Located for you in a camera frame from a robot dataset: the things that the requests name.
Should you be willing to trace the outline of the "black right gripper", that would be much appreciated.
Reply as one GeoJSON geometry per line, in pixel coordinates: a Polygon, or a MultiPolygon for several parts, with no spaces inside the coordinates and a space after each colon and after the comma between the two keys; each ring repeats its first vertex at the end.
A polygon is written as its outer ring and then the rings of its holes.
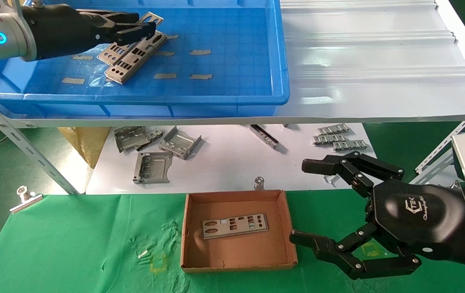
{"type": "Polygon", "coordinates": [[[404,170],[361,152],[304,159],[307,174],[339,175],[367,204],[367,223],[341,241],[292,230],[294,245],[312,249],[314,257],[336,265],[352,280],[410,275],[420,265],[414,254],[465,265],[465,199],[461,191],[437,185],[402,182],[404,170]],[[374,187],[367,176],[382,180],[374,187]],[[392,258],[361,260],[353,252],[376,239],[392,258]]]}

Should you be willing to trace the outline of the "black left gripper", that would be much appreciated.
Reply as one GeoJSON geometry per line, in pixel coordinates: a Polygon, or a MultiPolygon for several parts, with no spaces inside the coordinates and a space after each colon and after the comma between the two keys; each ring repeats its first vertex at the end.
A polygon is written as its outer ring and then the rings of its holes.
{"type": "Polygon", "coordinates": [[[79,54],[98,44],[129,45],[156,32],[156,22],[136,23],[139,14],[124,11],[77,11],[59,4],[23,6],[22,16],[35,39],[35,61],[79,54]]]}

